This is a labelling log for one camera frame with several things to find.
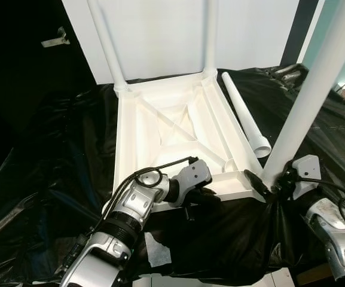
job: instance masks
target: white tape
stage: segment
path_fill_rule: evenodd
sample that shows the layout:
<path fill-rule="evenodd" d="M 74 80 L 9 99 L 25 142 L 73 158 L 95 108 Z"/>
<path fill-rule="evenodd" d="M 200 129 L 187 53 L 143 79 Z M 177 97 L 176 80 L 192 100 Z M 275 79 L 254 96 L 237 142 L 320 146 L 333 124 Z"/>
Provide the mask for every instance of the white tape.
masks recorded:
<path fill-rule="evenodd" d="M 144 239 L 146 241 L 148 262 L 151 267 L 158 267 L 172 263 L 171 253 L 168 247 L 157 242 L 149 232 L 144 233 Z"/>

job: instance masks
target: white wall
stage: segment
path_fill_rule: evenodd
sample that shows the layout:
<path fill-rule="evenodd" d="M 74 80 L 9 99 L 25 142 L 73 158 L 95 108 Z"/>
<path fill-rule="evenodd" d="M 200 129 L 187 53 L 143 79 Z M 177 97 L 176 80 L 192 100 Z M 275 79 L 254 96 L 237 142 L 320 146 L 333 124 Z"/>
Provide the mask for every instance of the white wall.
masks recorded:
<path fill-rule="evenodd" d="M 98 84 L 111 83 L 86 0 L 62 0 Z M 98 0 L 125 79 L 203 69 L 204 0 Z M 219 0 L 218 68 L 278 65 L 298 0 Z"/>

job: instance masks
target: black cloth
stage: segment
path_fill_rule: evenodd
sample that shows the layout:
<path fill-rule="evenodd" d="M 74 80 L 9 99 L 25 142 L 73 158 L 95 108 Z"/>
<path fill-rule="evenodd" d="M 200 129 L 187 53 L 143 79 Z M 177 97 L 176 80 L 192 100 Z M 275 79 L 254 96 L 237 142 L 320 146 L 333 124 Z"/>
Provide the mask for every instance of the black cloth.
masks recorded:
<path fill-rule="evenodd" d="M 229 101 L 223 71 L 218 82 Z M 294 65 L 228 72 L 273 146 L 307 70 Z M 42 102 L 0 169 L 0 286 L 59 282 L 54 272 L 111 195 L 117 108 L 112 84 L 78 95 L 49 94 Z M 306 154 L 319 156 L 324 179 L 345 187 L 345 101 L 333 91 L 297 157 Z M 212 210 L 195 206 L 194 222 L 182 209 L 153 213 L 145 231 L 170 248 L 172 263 L 151 268 L 140 236 L 127 280 L 161 273 L 249 285 L 275 268 L 324 262 L 323 246 L 293 204 L 246 198 Z"/>

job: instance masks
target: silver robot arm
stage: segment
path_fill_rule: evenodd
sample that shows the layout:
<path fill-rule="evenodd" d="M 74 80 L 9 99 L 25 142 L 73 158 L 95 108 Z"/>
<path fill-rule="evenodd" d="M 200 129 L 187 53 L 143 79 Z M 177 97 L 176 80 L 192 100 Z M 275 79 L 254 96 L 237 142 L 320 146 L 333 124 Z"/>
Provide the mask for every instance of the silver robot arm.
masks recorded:
<path fill-rule="evenodd" d="M 311 191 L 321 180 L 319 159 L 307 155 L 293 161 L 297 178 L 294 200 L 304 204 L 303 218 L 310 229 L 325 244 L 325 253 L 335 280 L 345 279 L 345 208 Z"/>
<path fill-rule="evenodd" d="M 67 269 L 61 287 L 117 287 L 121 270 L 152 211 L 154 203 L 182 206 L 189 191 L 212 181 L 207 164 L 196 160 L 169 179 L 161 172 L 136 177 L 102 222 L 98 232 L 84 242 L 79 256 Z"/>

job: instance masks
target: white tube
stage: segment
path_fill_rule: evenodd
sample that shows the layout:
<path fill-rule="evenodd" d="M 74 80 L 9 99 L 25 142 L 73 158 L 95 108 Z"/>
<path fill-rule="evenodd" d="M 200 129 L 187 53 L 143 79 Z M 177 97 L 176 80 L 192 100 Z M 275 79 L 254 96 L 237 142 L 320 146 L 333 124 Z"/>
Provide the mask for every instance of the white tube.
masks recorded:
<path fill-rule="evenodd" d="M 345 1 L 341 1 L 313 67 L 262 171 L 261 178 L 268 187 L 273 185 L 285 163 L 295 156 L 344 63 Z"/>
<path fill-rule="evenodd" d="M 132 282 L 132 287 L 151 287 L 151 277 L 140 278 Z"/>
<path fill-rule="evenodd" d="M 206 50 L 203 70 L 205 77 L 216 75 L 218 72 L 215 63 L 217 17 L 218 0 L 207 0 Z"/>
<path fill-rule="evenodd" d="M 87 3 L 91 12 L 91 16 L 93 17 L 100 44 L 102 45 L 103 52 L 105 53 L 108 68 L 110 69 L 112 78 L 114 79 L 114 90 L 127 90 L 128 84 L 123 78 L 118 58 L 115 53 L 114 46 L 112 45 L 109 31 L 106 27 L 106 23 L 103 19 L 103 15 L 100 11 L 97 0 L 87 0 Z"/>
<path fill-rule="evenodd" d="M 224 81 L 225 87 L 227 88 L 228 94 L 230 95 L 232 104 L 243 126 L 243 130 L 248 138 L 252 150 L 254 151 L 256 157 L 266 157 L 271 151 L 271 146 L 268 139 L 261 134 L 260 129 L 245 105 L 239 91 L 232 82 L 228 72 L 222 73 L 221 77 Z"/>

